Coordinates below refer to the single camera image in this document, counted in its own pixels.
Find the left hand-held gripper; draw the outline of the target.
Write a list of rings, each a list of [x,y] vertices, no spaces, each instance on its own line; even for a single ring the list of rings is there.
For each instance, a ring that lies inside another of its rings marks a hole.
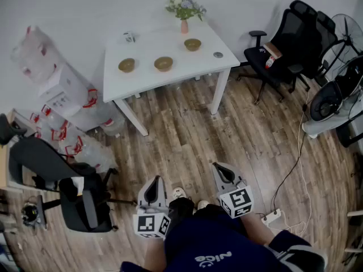
[[[164,181],[160,176],[149,179],[138,193],[136,214],[133,215],[134,233],[146,239],[164,239],[171,219],[166,210],[155,209],[149,206],[156,202],[160,208],[166,208],[166,190]]]

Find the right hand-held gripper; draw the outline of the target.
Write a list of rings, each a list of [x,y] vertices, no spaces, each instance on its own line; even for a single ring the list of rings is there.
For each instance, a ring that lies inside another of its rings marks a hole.
[[[235,219],[252,212],[254,208],[252,189],[242,180],[240,170],[227,163],[214,162],[212,172],[217,190],[223,192],[217,196],[217,199],[227,215]],[[236,185],[227,191],[229,184]]]

